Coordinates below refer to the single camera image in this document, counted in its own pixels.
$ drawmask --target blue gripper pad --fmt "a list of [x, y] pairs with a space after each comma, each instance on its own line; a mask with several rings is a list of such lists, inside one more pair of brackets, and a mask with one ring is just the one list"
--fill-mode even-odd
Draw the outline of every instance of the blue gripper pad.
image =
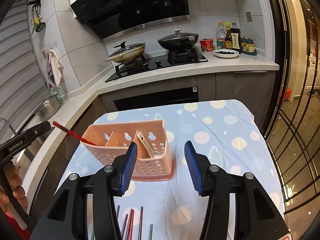
[[184, 145], [184, 156], [188, 164], [193, 187], [199, 193], [199, 195], [201, 195], [204, 191], [202, 184], [202, 174], [197, 163], [198, 156], [191, 141], [187, 141]]
[[138, 148], [137, 145], [132, 142], [128, 148], [126, 155], [127, 157], [126, 163], [124, 165], [122, 176], [121, 176], [121, 185], [119, 191], [122, 195], [128, 190], [130, 180], [132, 177], [133, 169], [136, 164], [137, 156], [138, 156]]

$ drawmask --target gas stove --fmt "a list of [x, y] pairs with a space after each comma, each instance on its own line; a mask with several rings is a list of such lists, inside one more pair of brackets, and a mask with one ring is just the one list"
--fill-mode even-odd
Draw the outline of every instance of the gas stove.
[[125, 64], [116, 65], [116, 72], [105, 82], [154, 69], [207, 61], [208, 60], [194, 48], [184, 51], [169, 51], [167, 55], [161, 55], [148, 59], [145, 59], [145, 57], [142, 55], [136, 60], [127, 62]]

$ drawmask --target plate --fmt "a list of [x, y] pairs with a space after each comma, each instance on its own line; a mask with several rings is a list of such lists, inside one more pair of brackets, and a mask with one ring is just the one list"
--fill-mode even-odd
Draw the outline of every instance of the plate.
[[[229, 52], [234, 52], [234, 54], [219, 54], [217, 53], [218, 51], [229, 51]], [[236, 50], [232, 50], [232, 49], [216, 49], [213, 51], [213, 53], [217, 56], [217, 57], [223, 57], [223, 58], [232, 58], [232, 57], [236, 57], [239, 55], [239, 52]]]

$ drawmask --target faucet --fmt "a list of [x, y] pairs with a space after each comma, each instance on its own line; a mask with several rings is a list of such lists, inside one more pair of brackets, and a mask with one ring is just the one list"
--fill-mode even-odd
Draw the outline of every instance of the faucet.
[[14, 134], [15, 136], [18, 135], [18, 134], [16, 133], [15, 129], [12, 127], [12, 125], [11, 125], [6, 119], [0, 117], [0, 122], [4, 122], [4, 123], [6, 123], [7, 125], [9, 125], [9, 127], [10, 127], [10, 129], [12, 130], [13, 134]]

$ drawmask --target pot lid handle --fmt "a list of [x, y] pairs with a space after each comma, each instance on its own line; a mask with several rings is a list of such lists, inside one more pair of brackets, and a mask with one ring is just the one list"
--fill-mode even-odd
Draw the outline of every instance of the pot lid handle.
[[182, 29], [174, 30], [174, 33], [175, 34], [180, 34], [181, 31], [182, 31]]
[[114, 46], [114, 48], [121, 47], [121, 48], [123, 49], [123, 48], [125, 48], [125, 43], [126, 43], [126, 42], [127, 42], [127, 41], [124, 41], [124, 42], [122, 42], [120, 45]]

